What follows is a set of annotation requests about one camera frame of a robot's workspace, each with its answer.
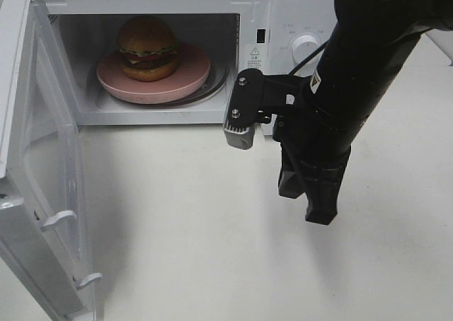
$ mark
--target microwave door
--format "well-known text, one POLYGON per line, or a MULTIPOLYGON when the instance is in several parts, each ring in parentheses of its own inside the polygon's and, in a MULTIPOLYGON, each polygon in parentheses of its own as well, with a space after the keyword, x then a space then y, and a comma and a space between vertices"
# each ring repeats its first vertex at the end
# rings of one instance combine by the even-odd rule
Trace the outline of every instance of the microwave door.
POLYGON ((0 255, 52 320, 94 320, 78 129, 33 4, 0 10, 0 255))

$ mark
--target pink plate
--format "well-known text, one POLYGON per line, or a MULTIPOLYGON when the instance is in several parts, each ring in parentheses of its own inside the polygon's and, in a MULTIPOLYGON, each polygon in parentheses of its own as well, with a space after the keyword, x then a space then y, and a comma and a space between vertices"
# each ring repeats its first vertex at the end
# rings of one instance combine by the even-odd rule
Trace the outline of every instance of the pink plate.
POLYGON ((198 90, 210 72, 210 59, 194 45, 181 44, 179 66, 170 76, 154 82, 141 82, 127 77, 121 69, 117 52, 99 64, 98 79, 104 89, 116 98, 132 103, 157 104, 179 100, 198 90))

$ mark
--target toy hamburger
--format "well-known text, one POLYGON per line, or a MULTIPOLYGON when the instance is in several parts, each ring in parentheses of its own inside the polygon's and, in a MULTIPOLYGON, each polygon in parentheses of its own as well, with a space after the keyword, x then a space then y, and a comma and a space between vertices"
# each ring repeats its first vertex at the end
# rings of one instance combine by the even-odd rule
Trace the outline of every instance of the toy hamburger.
POLYGON ((157 17, 129 19, 118 33, 117 45, 122 70, 130 78, 157 81, 178 68, 178 41, 170 27, 157 17))

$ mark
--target white microwave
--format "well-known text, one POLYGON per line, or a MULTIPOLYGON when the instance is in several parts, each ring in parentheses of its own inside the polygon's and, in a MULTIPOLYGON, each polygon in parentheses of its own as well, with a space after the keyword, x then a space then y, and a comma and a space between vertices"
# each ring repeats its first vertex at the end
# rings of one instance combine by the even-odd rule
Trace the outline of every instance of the white microwave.
POLYGON ((238 72, 286 74, 335 24, 333 0, 4 0, 0 255, 53 320, 96 318, 79 127, 222 123, 238 72), (209 56, 194 100, 137 105, 99 84, 97 63, 137 14, 163 18, 209 56))

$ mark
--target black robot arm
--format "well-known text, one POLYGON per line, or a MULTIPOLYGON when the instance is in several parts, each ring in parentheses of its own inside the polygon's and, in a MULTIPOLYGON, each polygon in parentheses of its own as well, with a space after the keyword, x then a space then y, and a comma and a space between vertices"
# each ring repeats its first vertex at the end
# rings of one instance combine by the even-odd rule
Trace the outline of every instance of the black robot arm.
POLYGON ((224 127, 231 145, 248 148, 253 124, 268 123, 277 114, 279 194, 306 193, 306 220, 321 224, 337 214, 352 141, 420 35, 432 28, 453 29, 453 0, 335 0, 335 9, 338 23, 314 75, 242 71, 224 127))

